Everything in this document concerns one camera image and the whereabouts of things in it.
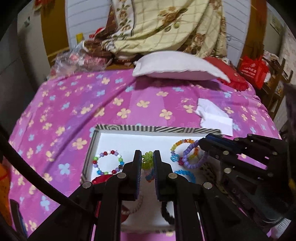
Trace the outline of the black chair back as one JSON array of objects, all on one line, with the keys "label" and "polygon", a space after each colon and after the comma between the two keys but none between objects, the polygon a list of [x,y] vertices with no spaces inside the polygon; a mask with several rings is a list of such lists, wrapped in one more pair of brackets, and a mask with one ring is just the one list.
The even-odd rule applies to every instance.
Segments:
[{"label": "black chair back", "polygon": [[11,216],[16,229],[16,233],[19,235],[21,240],[27,240],[28,234],[26,226],[23,222],[23,217],[20,212],[20,205],[17,201],[10,199]]}]

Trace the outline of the orange plastic basket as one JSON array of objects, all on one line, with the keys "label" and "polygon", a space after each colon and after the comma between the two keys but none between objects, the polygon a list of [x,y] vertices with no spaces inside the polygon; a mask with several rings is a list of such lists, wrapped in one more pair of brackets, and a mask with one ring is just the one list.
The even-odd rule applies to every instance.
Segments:
[{"label": "orange plastic basket", "polygon": [[12,226],[10,205],[9,205],[9,190],[10,190],[10,177],[7,168],[1,164],[0,166],[0,209],[8,225]]}]

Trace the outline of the wooden chair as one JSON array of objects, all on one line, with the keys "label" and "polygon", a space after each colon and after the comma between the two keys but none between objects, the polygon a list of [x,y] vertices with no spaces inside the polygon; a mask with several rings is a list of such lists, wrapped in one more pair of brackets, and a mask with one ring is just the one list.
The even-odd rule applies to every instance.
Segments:
[{"label": "wooden chair", "polygon": [[265,82],[262,89],[258,91],[261,103],[266,107],[271,119],[274,120],[280,104],[284,98],[283,85],[288,84],[292,80],[293,70],[288,74],[284,71],[285,58],[280,64],[276,59],[268,60],[262,58],[267,66],[271,69],[271,77]]}]

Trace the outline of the cream floral quilt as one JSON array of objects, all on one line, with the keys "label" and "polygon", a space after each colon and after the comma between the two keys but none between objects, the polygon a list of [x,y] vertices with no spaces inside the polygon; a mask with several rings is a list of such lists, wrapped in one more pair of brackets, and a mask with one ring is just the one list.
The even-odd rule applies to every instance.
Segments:
[{"label": "cream floral quilt", "polygon": [[111,1],[106,27],[84,42],[96,57],[173,50],[227,55],[222,1]]}]

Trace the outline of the red satin bow clip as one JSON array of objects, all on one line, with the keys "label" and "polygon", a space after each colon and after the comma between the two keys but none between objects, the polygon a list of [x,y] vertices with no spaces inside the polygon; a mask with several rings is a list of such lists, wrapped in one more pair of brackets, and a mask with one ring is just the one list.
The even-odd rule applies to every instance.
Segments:
[{"label": "red satin bow clip", "polygon": [[104,185],[102,200],[98,202],[95,216],[99,217],[100,209],[109,209],[116,208],[116,204],[118,204],[118,193],[116,191],[112,191],[112,183],[107,183],[108,179],[111,178],[112,174],[100,175],[92,180],[92,184],[95,186],[99,184]]}]

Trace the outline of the red shopping bag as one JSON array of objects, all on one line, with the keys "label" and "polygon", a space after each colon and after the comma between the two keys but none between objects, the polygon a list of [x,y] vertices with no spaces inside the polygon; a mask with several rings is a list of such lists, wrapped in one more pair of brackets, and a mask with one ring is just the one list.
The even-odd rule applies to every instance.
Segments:
[{"label": "red shopping bag", "polygon": [[267,73],[269,72],[269,68],[262,55],[256,59],[244,56],[238,70],[240,75],[258,90],[262,89]]}]

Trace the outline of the silver braided bangle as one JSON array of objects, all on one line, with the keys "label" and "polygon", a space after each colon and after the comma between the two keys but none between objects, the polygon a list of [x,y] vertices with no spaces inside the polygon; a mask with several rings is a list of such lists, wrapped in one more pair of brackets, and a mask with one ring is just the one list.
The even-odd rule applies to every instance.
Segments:
[{"label": "silver braided bangle", "polygon": [[138,210],[139,210],[139,209],[141,208],[141,206],[142,206],[143,199],[144,199],[144,197],[140,194],[139,197],[138,197],[138,200],[137,200],[137,205],[136,205],[136,207],[133,208],[132,210],[127,210],[127,211],[121,209],[121,214],[123,214],[123,215],[130,215],[130,214],[134,214],[134,213],[138,212]]}]

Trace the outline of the white pillow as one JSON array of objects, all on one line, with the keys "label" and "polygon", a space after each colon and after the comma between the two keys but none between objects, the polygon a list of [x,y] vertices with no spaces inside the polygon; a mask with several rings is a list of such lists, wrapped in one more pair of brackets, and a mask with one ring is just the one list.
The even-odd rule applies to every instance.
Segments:
[{"label": "white pillow", "polygon": [[180,51],[158,51],[141,57],[135,64],[133,77],[204,81],[228,76],[208,61]]}]

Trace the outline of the pink floral bedspread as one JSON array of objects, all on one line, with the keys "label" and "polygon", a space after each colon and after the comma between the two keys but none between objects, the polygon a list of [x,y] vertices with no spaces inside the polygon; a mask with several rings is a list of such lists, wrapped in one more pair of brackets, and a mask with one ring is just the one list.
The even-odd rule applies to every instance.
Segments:
[{"label": "pink floral bedspread", "polygon": [[80,184],[96,125],[198,128],[195,110],[201,98],[232,118],[234,137],[280,137],[252,86],[239,92],[218,80],[134,78],[131,70],[114,70],[43,83],[9,142],[48,183],[70,195]]}]

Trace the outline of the white folded paper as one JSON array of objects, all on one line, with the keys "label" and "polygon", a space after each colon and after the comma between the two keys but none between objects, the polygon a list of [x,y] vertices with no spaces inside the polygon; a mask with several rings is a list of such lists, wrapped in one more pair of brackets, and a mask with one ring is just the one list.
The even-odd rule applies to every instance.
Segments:
[{"label": "white folded paper", "polygon": [[200,127],[219,129],[223,135],[233,136],[233,120],[208,99],[199,98],[195,113],[201,118]]}]

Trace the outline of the striped white tray box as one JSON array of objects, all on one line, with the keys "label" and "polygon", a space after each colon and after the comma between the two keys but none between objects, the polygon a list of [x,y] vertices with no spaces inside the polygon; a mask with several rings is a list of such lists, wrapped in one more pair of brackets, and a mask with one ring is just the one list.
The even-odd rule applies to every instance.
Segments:
[{"label": "striped white tray box", "polygon": [[144,155],[158,150],[163,162],[170,164],[174,173],[199,183],[202,181],[199,171],[187,171],[177,161],[171,160],[171,153],[175,151],[176,157],[182,157],[190,142],[209,133],[221,135],[219,129],[211,128],[97,125],[92,129],[80,182],[93,181],[107,174],[127,173],[127,165],[132,163],[132,193],[135,198],[122,203],[122,231],[173,232],[174,227],[161,215],[161,202],[157,200],[154,187],[153,162],[144,163]]}]

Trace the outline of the red fringed cushion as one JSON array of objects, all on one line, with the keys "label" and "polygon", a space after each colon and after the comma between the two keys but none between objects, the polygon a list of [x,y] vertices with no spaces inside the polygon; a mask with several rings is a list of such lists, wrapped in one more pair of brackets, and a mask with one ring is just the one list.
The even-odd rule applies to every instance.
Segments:
[{"label": "red fringed cushion", "polygon": [[224,63],[221,59],[208,56],[205,57],[204,60],[220,69],[229,78],[229,83],[222,78],[217,78],[222,84],[238,91],[245,91],[248,89],[248,82],[235,69]]}]

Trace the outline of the black scrunchie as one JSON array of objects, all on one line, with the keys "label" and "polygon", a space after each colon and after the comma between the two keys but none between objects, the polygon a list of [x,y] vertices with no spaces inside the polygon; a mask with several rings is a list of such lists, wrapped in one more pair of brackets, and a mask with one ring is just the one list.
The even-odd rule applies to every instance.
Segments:
[{"label": "black scrunchie", "polygon": [[171,201],[163,201],[161,204],[161,215],[162,218],[169,224],[175,225],[175,218],[170,215],[168,211],[168,203]]}]

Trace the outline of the clear plastic bag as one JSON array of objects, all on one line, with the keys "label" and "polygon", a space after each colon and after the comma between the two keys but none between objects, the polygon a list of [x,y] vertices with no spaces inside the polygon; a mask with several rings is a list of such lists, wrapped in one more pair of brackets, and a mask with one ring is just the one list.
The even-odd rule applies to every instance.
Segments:
[{"label": "clear plastic bag", "polygon": [[102,71],[112,62],[112,53],[98,41],[81,41],[73,49],[55,57],[47,79],[70,76],[81,72]]}]

